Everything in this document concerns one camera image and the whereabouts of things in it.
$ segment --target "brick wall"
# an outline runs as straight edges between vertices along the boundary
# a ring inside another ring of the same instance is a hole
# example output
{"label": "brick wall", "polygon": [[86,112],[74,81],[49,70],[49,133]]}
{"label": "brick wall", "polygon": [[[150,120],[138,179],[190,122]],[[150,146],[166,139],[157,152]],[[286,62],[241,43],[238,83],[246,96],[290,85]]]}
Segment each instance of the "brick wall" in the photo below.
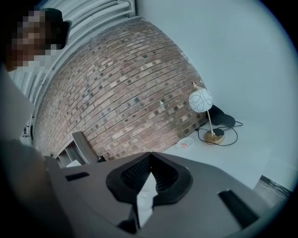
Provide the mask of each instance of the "brick wall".
{"label": "brick wall", "polygon": [[53,79],[34,139],[57,153],[82,131],[96,155],[117,159],[163,151],[204,120],[192,111],[200,75],[179,47],[144,19],[108,29],[77,50]]}

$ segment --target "floor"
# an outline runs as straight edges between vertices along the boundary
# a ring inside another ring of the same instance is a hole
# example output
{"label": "floor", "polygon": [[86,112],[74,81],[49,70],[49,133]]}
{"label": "floor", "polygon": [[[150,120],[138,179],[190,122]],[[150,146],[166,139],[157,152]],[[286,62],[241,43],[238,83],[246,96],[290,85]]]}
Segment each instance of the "floor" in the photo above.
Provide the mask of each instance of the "floor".
{"label": "floor", "polygon": [[270,207],[273,207],[277,203],[284,201],[291,194],[289,190],[263,175],[261,176],[253,191],[260,195],[260,197],[262,197]]}

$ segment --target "black slot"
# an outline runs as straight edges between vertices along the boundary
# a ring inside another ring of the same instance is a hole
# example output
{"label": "black slot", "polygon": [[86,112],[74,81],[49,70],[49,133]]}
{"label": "black slot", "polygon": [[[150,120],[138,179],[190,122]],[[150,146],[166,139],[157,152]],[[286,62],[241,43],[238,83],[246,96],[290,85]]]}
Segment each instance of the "black slot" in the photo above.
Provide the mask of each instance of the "black slot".
{"label": "black slot", "polygon": [[76,179],[81,179],[83,177],[89,176],[89,174],[87,172],[81,172],[81,173],[75,173],[75,174],[71,174],[71,175],[66,175],[66,179],[67,181],[73,181]]}
{"label": "black slot", "polygon": [[242,228],[258,220],[259,217],[232,190],[219,192],[218,195]]}

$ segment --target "white wall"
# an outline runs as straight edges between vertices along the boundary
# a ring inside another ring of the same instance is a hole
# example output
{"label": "white wall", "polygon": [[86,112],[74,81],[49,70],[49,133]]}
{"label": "white wall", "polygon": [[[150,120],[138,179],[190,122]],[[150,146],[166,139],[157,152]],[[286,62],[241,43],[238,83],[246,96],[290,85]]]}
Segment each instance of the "white wall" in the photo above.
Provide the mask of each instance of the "white wall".
{"label": "white wall", "polygon": [[265,128],[271,159],[263,175],[292,190],[298,175],[298,60],[279,22],[256,1],[138,0],[137,5],[142,17],[185,52],[215,105]]}

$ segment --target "white plate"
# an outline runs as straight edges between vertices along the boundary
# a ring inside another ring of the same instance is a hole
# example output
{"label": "white plate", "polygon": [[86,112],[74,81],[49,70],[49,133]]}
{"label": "white plate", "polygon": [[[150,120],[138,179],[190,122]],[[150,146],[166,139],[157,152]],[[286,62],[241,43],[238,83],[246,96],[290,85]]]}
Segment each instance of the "white plate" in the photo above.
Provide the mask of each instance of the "white plate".
{"label": "white plate", "polygon": [[185,137],[177,142],[176,147],[178,149],[187,149],[187,148],[190,148],[193,143],[194,143],[194,139],[192,137]]}

